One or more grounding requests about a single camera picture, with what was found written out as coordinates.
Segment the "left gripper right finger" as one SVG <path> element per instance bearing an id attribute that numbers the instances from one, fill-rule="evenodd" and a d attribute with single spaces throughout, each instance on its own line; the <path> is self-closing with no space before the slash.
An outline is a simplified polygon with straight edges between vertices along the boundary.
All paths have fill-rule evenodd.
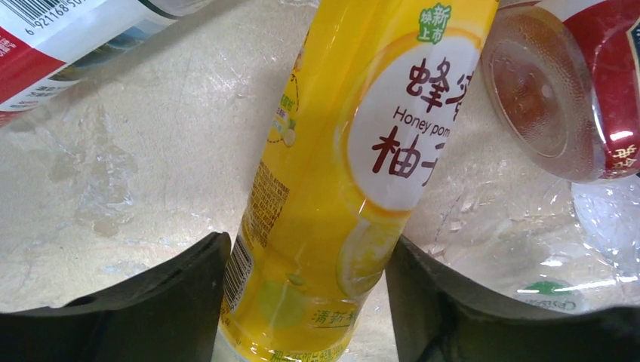
<path id="1" fill-rule="evenodd" d="M 386 267 L 401 361 L 637 361 L 639 309 L 563 314 L 494 292 L 400 237 Z"/>

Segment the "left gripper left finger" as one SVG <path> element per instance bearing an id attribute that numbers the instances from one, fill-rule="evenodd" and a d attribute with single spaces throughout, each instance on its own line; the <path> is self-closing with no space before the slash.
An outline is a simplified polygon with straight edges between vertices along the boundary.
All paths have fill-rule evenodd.
<path id="1" fill-rule="evenodd" d="M 213 232 L 59 307 L 1 316 L 3 361 L 210 361 L 231 241 Z"/>

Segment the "yellow honey pomelo bottle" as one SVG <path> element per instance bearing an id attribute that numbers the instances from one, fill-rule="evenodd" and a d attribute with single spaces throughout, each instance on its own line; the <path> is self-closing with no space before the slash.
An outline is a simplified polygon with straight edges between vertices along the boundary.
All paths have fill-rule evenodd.
<path id="1" fill-rule="evenodd" d="M 468 91 L 496 1 L 323 1 L 226 264 L 240 361 L 336 361 Z"/>

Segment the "amber tea bottle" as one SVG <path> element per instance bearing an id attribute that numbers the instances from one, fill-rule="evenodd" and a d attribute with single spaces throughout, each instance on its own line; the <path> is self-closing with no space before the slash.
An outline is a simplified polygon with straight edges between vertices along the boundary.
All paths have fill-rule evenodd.
<path id="1" fill-rule="evenodd" d="M 502 1 L 480 64 L 536 165 L 577 183 L 639 172 L 638 1 Z"/>

